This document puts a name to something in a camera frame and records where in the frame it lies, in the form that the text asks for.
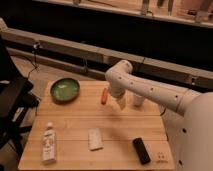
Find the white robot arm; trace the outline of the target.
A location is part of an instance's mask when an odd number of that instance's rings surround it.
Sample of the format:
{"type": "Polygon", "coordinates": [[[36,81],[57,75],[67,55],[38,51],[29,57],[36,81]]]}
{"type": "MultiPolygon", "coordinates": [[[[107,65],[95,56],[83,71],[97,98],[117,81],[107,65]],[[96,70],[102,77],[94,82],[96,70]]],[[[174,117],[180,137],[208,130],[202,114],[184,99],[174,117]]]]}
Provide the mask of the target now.
{"type": "Polygon", "coordinates": [[[110,95],[120,101],[129,90],[183,116],[178,171],[213,171],[213,92],[139,78],[132,70],[129,61],[121,60],[106,71],[110,95]]]}

